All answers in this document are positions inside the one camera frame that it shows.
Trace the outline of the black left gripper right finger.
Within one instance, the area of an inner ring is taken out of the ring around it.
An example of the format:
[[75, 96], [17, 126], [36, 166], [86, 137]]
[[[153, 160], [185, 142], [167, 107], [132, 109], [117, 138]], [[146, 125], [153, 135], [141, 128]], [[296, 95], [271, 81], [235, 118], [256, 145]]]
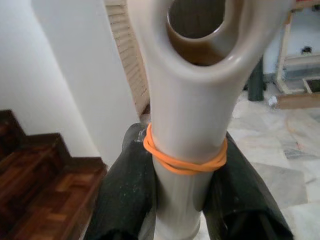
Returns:
[[215, 171], [203, 206], [211, 240], [292, 240], [294, 235], [261, 176], [230, 134], [227, 161]]

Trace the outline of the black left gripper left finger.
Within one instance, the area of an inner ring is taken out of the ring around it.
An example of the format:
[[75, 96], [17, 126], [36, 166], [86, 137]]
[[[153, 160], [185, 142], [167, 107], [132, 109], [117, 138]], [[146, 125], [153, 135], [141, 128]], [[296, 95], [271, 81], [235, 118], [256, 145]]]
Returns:
[[119, 157], [103, 178], [88, 240], [152, 240], [155, 235], [157, 178], [152, 155], [143, 146], [147, 125], [126, 131]]

